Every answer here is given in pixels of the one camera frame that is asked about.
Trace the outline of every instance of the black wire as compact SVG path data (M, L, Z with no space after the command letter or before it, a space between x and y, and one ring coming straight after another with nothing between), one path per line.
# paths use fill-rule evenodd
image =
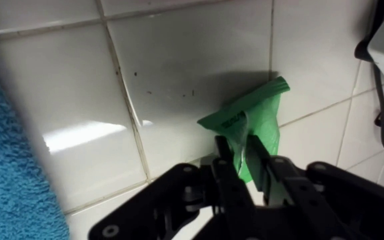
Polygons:
M381 73L380 69L376 66L376 64L373 64L373 70L374 70L374 81L376 83L376 91L377 96L379 98L379 104L380 104L380 137L381 137L381 144L384 148L384 94L383 94L383 88L381 84Z

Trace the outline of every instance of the blue towel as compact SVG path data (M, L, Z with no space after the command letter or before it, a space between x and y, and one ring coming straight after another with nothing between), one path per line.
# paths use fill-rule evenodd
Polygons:
M68 238L56 196L0 88L0 240Z

